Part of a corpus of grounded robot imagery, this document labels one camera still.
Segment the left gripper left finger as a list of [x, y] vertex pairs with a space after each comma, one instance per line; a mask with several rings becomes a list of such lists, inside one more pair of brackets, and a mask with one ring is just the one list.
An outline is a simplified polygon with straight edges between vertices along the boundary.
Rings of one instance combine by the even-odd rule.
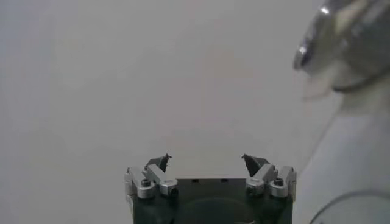
[[127, 200], [137, 197], [142, 200], [154, 198], [160, 194], [168, 198], [176, 198], [179, 194], [179, 182], [166, 174], [169, 154], [150, 159], [141, 169], [130, 166], [124, 174], [124, 188]]

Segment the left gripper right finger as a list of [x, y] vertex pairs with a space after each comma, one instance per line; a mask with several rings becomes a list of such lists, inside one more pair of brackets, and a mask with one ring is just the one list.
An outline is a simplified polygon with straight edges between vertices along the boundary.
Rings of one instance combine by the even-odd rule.
[[278, 170], [265, 158], [244, 154], [242, 159], [247, 167], [249, 177], [245, 180], [246, 194], [258, 197], [268, 193], [276, 198], [296, 200], [297, 172], [291, 166]]

